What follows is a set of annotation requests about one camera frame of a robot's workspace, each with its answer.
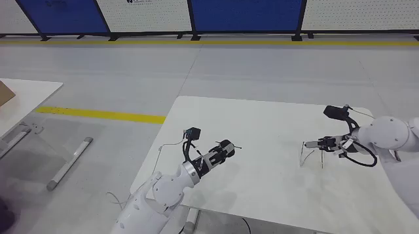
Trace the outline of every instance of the concrete floor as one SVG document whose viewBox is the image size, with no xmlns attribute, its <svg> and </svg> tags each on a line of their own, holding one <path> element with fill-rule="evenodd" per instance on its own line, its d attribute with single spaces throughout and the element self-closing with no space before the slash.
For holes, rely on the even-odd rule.
<svg viewBox="0 0 419 234">
<path fill-rule="evenodd" d="M 64 83 L 45 105 L 151 115 L 166 115 L 187 95 L 350 104 L 408 119 L 419 116 L 418 70 L 419 47 L 0 45 L 0 77 Z M 105 192 L 127 198 L 160 125 L 39 113 L 27 121 L 42 123 L 68 149 L 86 136 L 95 140 L 53 192 L 45 185 L 64 161 L 36 135 L 0 161 L 0 196 L 18 214 L 9 233 L 108 233 L 119 207 Z M 253 233 L 307 233 L 249 224 Z M 240 218 L 208 212 L 197 229 L 246 231 Z"/>
</svg>

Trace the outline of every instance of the white cable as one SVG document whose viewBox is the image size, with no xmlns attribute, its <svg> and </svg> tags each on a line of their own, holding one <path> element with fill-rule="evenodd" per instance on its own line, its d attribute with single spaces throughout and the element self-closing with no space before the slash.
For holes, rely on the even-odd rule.
<svg viewBox="0 0 419 234">
<path fill-rule="evenodd" d="M 156 163 L 155 163 L 155 167 L 153 168 L 153 172 L 151 173 L 152 175 L 154 174 L 154 172 L 155 172 L 155 170 L 156 170 L 156 166 L 157 166 L 157 162 L 158 162 L 158 158 L 160 157 L 160 154 L 162 153 L 162 148 L 164 147 L 164 146 L 176 146 L 176 145 L 179 145 L 180 143 L 182 143 L 183 142 L 183 140 L 185 139 L 185 133 L 183 133 L 183 136 L 182 136 L 182 140 L 180 141 L 180 142 L 178 142 L 178 143 L 176 143 L 176 144 L 163 144 L 163 145 L 161 145 L 159 148 L 158 148 L 158 156 L 157 156 L 157 160 L 156 160 Z M 128 201 L 130 201 L 131 200 L 131 198 L 133 197 L 132 195 L 131 195 L 131 193 L 130 193 L 130 195 L 128 196 L 128 198 L 125 200 L 125 201 L 123 201 L 123 202 L 120 202 L 119 201 L 119 199 L 118 199 L 118 197 L 114 194 L 114 193 L 112 193 L 112 192 L 110 192 L 110 191 L 108 191 L 107 193 L 105 193 L 105 196 L 106 195 L 108 195 L 108 194 L 110 194 L 110 195 L 112 195 L 118 202 L 113 202 L 113 201 L 110 201 L 110 203 L 112 203 L 112 204 L 118 204 L 119 205 L 119 207 L 120 207 L 120 209 L 121 209 L 121 211 L 122 210 L 124 210 L 124 208 L 125 208 L 125 206 L 126 206 L 126 204 L 128 203 Z"/>
<path fill-rule="evenodd" d="M 354 109 L 351 109 L 352 111 L 354 111 L 354 112 L 356 112 L 356 113 L 359 113 L 359 114 L 362 114 L 362 115 L 366 115 L 367 117 L 370 117 L 370 118 L 372 118 L 372 119 L 375 119 L 375 117 L 373 117 L 372 115 L 368 115 L 368 114 L 365 114 L 365 113 L 362 113 L 362 112 L 359 112 L 359 111 L 356 111 L 356 110 L 354 110 Z"/>
</svg>

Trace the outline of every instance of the white table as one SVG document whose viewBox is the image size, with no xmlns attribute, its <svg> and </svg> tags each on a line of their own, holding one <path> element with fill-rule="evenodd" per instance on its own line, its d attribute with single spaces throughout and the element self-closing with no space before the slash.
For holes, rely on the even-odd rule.
<svg viewBox="0 0 419 234">
<path fill-rule="evenodd" d="M 348 133 L 345 122 L 324 116 L 324 108 L 178 97 L 131 193 L 151 175 L 158 148 L 178 142 L 183 129 L 197 127 L 202 131 L 195 145 L 202 153 L 224 139 L 243 149 L 205 175 L 194 189 L 186 190 L 182 205 L 324 233 L 418 233 L 419 220 L 397 196 L 380 164 L 366 168 L 325 153 L 322 169 L 315 152 L 299 166 L 302 141 Z M 351 117 L 360 125 L 371 122 L 354 112 Z M 371 162 L 370 156 L 353 156 Z M 175 174 L 182 162 L 181 146 L 166 146 L 156 171 Z"/>
<path fill-rule="evenodd" d="M 23 131 L 9 143 L 5 143 L 1 140 L 11 130 L 17 127 L 29 113 L 58 91 L 63 86 L 63 83 L 4 78 L 0 78 L 0 81 L 4 82 L 4 84 L 6 84 L 6 86 L 16 94 L 14 98 L 10 99 L 3 106 L 0 106 L 0 145 L 4 148 L 4 150 L 0 153 L 0 158 L 2 158 L 31 130 L 36 130 L 36 134 L 42 132 L 42 129 L 38 128 L 36 124 L 25 124 L 27 128 L 23 129 Z M 51 146 L 48 144 L 56 153 L 61 155 L 67 161 L 57 175 L 55 175 L 55 177 L 47 185 L 48 190 L 53 190 L 57 186 L 65 173 L 79 158 L 81 153 L 91 141 L 91 138 L 84 139 L 82 144 L 74 153 L 68 153 L 68 151 L 66 151 L 62 146 Z"/>
<path fill-rule="evenodd" d="M 0 138 L 49 99 L 63 83 L 0 78 L 16 96 L 0 107 Z"/>
</svg>

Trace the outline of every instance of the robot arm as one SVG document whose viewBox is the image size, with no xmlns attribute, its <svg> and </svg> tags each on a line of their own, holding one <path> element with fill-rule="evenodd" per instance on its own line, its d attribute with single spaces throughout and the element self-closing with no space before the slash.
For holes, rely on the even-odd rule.
<svg viewBox="0 0 419 234">
<path fill-rule="evenodd" d="M 186 130 L 184 136 L 187 141 L 183 144 L 185 162 L 179 165 L 174 175 L 155 172 L 144 182 L 119 215 L 112 234 L 159 234 L 172 212 L 181 204 L 183 190 L 186 187 L 193 188 L 201 177 L 224 163 L 227 157 L 234 155 L 234 145 L 228 140 L 223 140 L 207 154 L 192 161 L 189 158 L 189 149 L 193 146 L 192 141 L 199 139 L 199 135 L 198 128 Z M 146 198 L 151 189 L 154 200 Z"/>
<path fill-rule="evenodd" d="M 348 105 L 342 108 L 327 106 L 324 114 L 346 121 L 350 127 L 349 134 L 327 136 L 306 142 L 305 146 L 333 152 L 363 166 L 375 166 L 376 155 L 379 156 L 394 190 L 419 218 L 419 160 L 400 161 L 390 152 L 419 152 L 419 118 L 403 122 L 395 117 L 380 117 L 369 125 L 359 127 L 349 117 L 348 109 L 351 109 Z M 360 163 L 350 157 L 355 152 L 371 155 L 374 161 L 371 164 Z"/>
</svg>

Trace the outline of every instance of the yellow baseboard stripe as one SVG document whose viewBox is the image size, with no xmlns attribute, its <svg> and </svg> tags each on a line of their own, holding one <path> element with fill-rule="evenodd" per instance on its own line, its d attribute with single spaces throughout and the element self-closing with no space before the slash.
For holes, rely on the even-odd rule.
<svg viewBox="0 0 419 234">
<path fill-rule="evenodd" d="M 158 115 L 143 115 L 133 113 L 120 113 L 111 111 L 99 111 L 88 109 L 75 109 L 63 107 L 41 106 L 36 109 L 37 113 L 56 115 L 72 115 L 75 117 L 92 117 L 95 119 L 112 119 L 121 121 L 132 121 L 141 123 L 163 124 L 166 117 Z"/>
<path fill-rule="evenodd" d="M 0 41 L 0 45 L 292 45 L 292 46 L 380 46 L 380 47 L 419 47 L 417 41 L 389 42 L 389 41 L 268 41 L 268 40 L 131 40 L 131 41 Z"/>
</svg>

